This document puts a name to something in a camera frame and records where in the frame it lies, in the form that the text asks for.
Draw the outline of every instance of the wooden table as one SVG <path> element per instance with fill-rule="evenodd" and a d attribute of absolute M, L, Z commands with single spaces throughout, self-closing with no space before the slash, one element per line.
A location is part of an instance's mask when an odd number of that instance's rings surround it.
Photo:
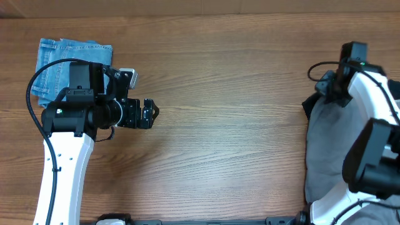
<path fill-rule="evenodd" d="M 400 13 L 2 19 L 0 223 L 31 224 L 36 212 L 43 139 L 24 93 L 40 38 L 111 44 L 113 65 L 140 74 L 129 97 L 161 110 L 152 129 L 117 129 L 96 144 L 81 219 L 175 221 L 295 215 L 305 204 L 308 67 L 357 40 L 400 79 L 399 37 Z"/>

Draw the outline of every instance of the wire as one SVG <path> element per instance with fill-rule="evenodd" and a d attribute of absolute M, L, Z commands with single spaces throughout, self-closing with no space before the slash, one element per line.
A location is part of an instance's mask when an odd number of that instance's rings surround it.
<path fill-rule="evenodd" d="M 106 69 L 103 70 L 103 73 L 109 78 L 109 82 L 107 85 L 107 92 L 109 91 L 109 86 L 110 84 L 112 85 L 112 92 L 106 96 L 105 101 L 112 101 L 116 97 L 116 91 L 117 91 L 117 84 L 116 84 L 116 78 L 114 75 L 112 76 L 112 70 L 110 69 L 110 66 L 107 66 Z"/>
<path fill-rule="evenodd" d="M 64 87 L 61 89 L 61 91 L 58 93 L 56 99 L 54 100 L 55 102 L 61 102 L 65 95 L 66 95 L 66 91 L 67 91 L 68 87 Z"/>
<path fill-rule="evenodd" d="M 383 93 L 383 95 L 384 95 L 384 97 L 385 97 L 385 99 L 386 99 L 386 102 L 387 102 L 387 104 L 389 105 L 390 111 L 392 112 L 392 116 L 393 116 L 394 120 L 397 122 L 398 125 L 400 125 L 400 119 L 399 119 L 398 113 L 396 112 L 396 110 L 394 109 L 394 106 L 393 106 L 392 102 L 390 101 L 389 94 L 385 91 L 385 89 L 382 87 L 382 84 L 381 84 L 380 82 L 378 82 L 377 80 L 375 80 L 371 75 L 369 75 L 369 74 L 368 74 L 366 71 L 364 71 L 363 69 L 358 68 L 357 66 L 354 66 L 354 65 L 352 65 L 352 64 L 348 64 L 348 63 L 343 62 L 343 61 L 341 61 L 341 62 L 337 62 L 337 61 L 326 61 L 326 62 L 320 62 L 320 63 L 317 63 L 317 64 L 311 66 L 311 67 L 308 69 L 307 77 L 308 77 L 310 80 L 316 81 L 316 82 L 319 82 L 319 81 L 328 81 L 328 80 L 330 80 L 331 78 L 327 78 L 327 79 L 314 79 L 314 78 L 312 78 L 312 77 L 310 76 L 310 72 L 311 72 L 314 68 L 316 68 L 316 67 L 318 67 L 318 66 L 320 66 L 320 65 L 327 65 L 327 64 L 336 64 L 336 65 L 341 65 L 341 66 L 342 66 L 342 65 L 343 65 L 343 66 L 347 66 L 347 67 L 349 67 L 349 68 L 351 68 L 351 69 L 354 69 L 355 71 L 357 71 L 357 72 L 359 72 L 359 73 L 362 73 L 362 74 L 365 75 L 367 78 L 369 78 L 373 83 L 375 83 L 375 84 L 380 88 L 380 90 L 382 91 L 382 93 Z"/>
<path fill-rule="evenodd" d="M 395 210 L 399 210 L 400 209 L 400 206 L 391 206 L 391 205 L 384 204 L 384 203 L 381 203 L 381 202 L 374 202 L 374 201 L 369 201 L 369 200 L 361 200 L 361 201 L 358 201 L 358 202 L 350 205 L 349 207 L 347 207 L 343 211 L 341 211 L 341 213 L 339 213 L 335 218 L 333 218 L 333 221 L 332 221 L 331 225 L 335 225 L 336 223 L 338 223 L 339 219 L 342 216 L 344 216 L 346 213 L 348 213 L 350 210 L 352 210 L 356 206 L 362 207 L 362 205 L 364 203 L 374 204 L 374 205 L 381 206 L 381 207 L 384 207 L 384 208 L 387 208 L 387 209 L 395 209 Z"/>
<path fill-rule="evenodd" d="M 46 142 L 47 146 L 49 147 L 49 151 L 50 151 L 50 155 L 51 155 L 51 161 L 52 161 L 52 188 L 51 188 L 51 197 L 50 197 L 50 203 L 49 203 L 49 211 L 47 212 L 47 218 L 46 218 L 46 225 L 50 225 L 50 221 L 51 221 L 51 215 L 53 213 L 53 208 L 54 208 L 54 200 L 56 198 L 56 191 L 57 191 L 57 172 L 59 171 L 58 167 L 57 167 L 57 160 L 56 160 L 56 154 L 54 153 L 54 149 L 53 146 L 51 145 L 50 139 L 49 137 L 46 135 L 46 133 L 44 132 L 43 127 L 40 125 L 37 117 L 35 116 L 35 113 L 33 111 L 32 105 L 31 105 L 31 89 L 32 89 L 32 85 L 33 82 L 35 81 L 35 79 L 47 68 L 49 68 L 50 66 L 53 66 L 55 64 L 58 63 L 63 63 L 63 62 L 82 62 L 82 63 L 88 63 L 85 60 L 81 60 L 81 59 L 60 59 L 60 60 L 56 60 L 54 62 L 50 62 L 49 64 L 43 66 L 42 68 L 40 68 L 32 77 L 32 79 L 30 80 L 29 84 L 27 85 L 27 89 L 26 89 L 26 106 L 27 106 L 27 110 L 29 111 L 33 122 L 35 123 L 36 127 L 39 129 L 40 133 L 42 134 L 44 141 Z"/>
<path fill-rule="evenodd" d="M 316 82 L 319 82 L 319 81 L 329 81 L 329 80 L 331 80 L 331 78 L 315 79 L 315 78 L 312 78 L 312 77 L 311 77 L 310 73 L 311 73 L 311 71 L 312 71 L 314 68 L 316 68 L 316 67 L 318 67 L 318 66 L 321 66 L 321 65 L 333 65 L 333 64 L 339 65 L 339 64 L 341 64 L 341 62 L 326 61 L 326 62 L 319 62 L 319 63 L 317 63 L 317 64 L 311 66 L 311 67 L 308 69 L 308 71 L 307 71 L 307 77 L 308 77 L 308 79 L 310 79 L 310 80 L 312 80 L 312 81 L 316 81 Z"/>
<path fill-rule="evenodd" d="M 107 138 L 104 138 L 104 139 L 102 139 L 102 140 L 95 141 L 95 142 L 101 142 L 101 141 L 112 140 L 112 139 L 114 138 L 114 135 L 115 135 L 115 129 L 114 129 L 113 126 L 111 126 L 111 134 L 110 134 L 110 136 L 107 137 Z"/>

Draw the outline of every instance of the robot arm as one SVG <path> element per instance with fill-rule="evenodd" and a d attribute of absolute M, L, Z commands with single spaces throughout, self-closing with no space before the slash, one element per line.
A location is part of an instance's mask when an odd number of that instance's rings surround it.
<path fill-rule="evenodd" d="M 344 45 L 342 58 L 343 52 L 353 57 L 354 52 L 366 53 L 366 45 L 354 42 L 349 44 Z M 362 54 L 358 58 L 365 60 L 366 55 L 364 57 Z M 347 218 L 368 205 L 368 203 L 358 203 L 378 202 L 379 199 L 386 199 L 399 192 L 398 162 L 396 159 L 384 157 L 383 154 L 388 150 L 398 153 L 396 149 L 399 142 L 398 123 L 389 104 L 396 114 L 400 112 L 400 109 L 389 92 L 388 79 L 381 69 L 376 69 L 376 66 L 370 66 L 364 61 L 352 61 L 351 58 L 348 63 L 359 64 L 362 71 L 370 77 L 363 72 L 349 71 L 347 71 L 347 77 L 343 77 L 343 72 L 349 68 L 339 67 L 337 73 L 342 73 L 336 74 L 339 81 L 319 82 L 316 84 L 316 89 L 320 93 L 330 93 L 330 96 L 327 96 L 328 101 L 336 101 L 342 106 L 350 100 L 356 101 L 365 127 L 344 160 L 343 180 L 322 199 L 311 204 L 310 223 L 315 225 L 342 224 Z M 332 73 L 328 71 L 325 76 L 330 76 L 330 74 Z M 382 89 L 371 78 L 380 83 Z M 347 92 L 338 92 L 338 90 L 347 90 Z"/>
<path fill-rule="evenodd" d="M 103 73 L 110 77 L 104 90 Z M 96 142 L 97 129 L 113 126 L 149 129 L 159 113 L 152 99 L 129 99 L 137 74 L 133 69 L 114 69 L 93 62 L 70 64 L 69 87 L 42 113 L 44 132 L 49 136 L 57 160 L 57 191 L 48 221 L 53 183 L 53 164 L 44 142 L 44 171 L 33 224 L 79 224 L 86 167 Z"/>

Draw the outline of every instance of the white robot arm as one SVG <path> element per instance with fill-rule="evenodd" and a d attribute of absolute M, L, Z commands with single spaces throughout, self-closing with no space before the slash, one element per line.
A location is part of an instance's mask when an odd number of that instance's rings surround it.
<path fill-rule="evenodd" d="M 46 67 L 64 61 L 72 61 L 69 87 L 43 111 L 40 126 L 30 105 L 31 84 Z M 107 90 L 103 74 L 110 77 Z M 152 128 L 159 114 L 154 101 L 145 99 L 142 110 L 138 99 L 128 98 L 137 76 L 133 69 L 117 70 L 99 63 L 62 59 L 40 69 L 31 79 L 27 106 L 45 138 L 44 171 L 34 225 L 79 224 L 84 177 L 97 129 L 111 128 L 112 139 L 114 126 Z"/>
<path fill-rule="evenodd" d="M 397 107 L 393 97 L 390 95 L 387 77 L 376 72 L 367 73 L 382 84 L 382 87 L 386 93 L 389 93 L 390 101 L 396 112 L 400 112 L 400 109 Z M 353 75 L 348 86 L 348 92 L 352 97 L 352 101 L 357 102 L 357 106 L 361 113 L 360 116 L 365 124 L 367 124 L 371 118 L 375 118 L 385 120 L 392 125 L 398 125 L 381 89 L 363 73 L 357 72 Z M 379 201 L 379 199 L 373 194 L 368 194 L 365 192 L 351 192 L 348 184 L 342 180 L 336 184 L 322 199 L 311 204 L 311 223 L 315 225 L 330 225 L 333 219 L 336 218 L 339 213 L 361 200 Z M 350 211 L 340 217 L 336 224 L 342 224 L 343 221 L 367 205 L 368 203 L 365 203 L 352 208 Z"/>

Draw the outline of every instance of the denim cloth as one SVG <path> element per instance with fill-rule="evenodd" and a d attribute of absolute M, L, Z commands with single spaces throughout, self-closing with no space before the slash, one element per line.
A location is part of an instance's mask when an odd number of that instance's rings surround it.
<path fill-rule="evenodd" d="M 36 71 L 58 59 L 76 58 L 95 63 L 111 65 L 113 47 L 100 45 L 95 41 L 79 42 L 68 39 L 54 41 L 42 38 L 37 54 Z M 48 103 L 55 100 L 62 88 L 69 86 L 69 63 L 62 62 L 43 71 L 34 81 L 32 94 L 39 96 L 39 105 L 47 107 Z M 106 89 L 109 78 L 104 76 Z"/>

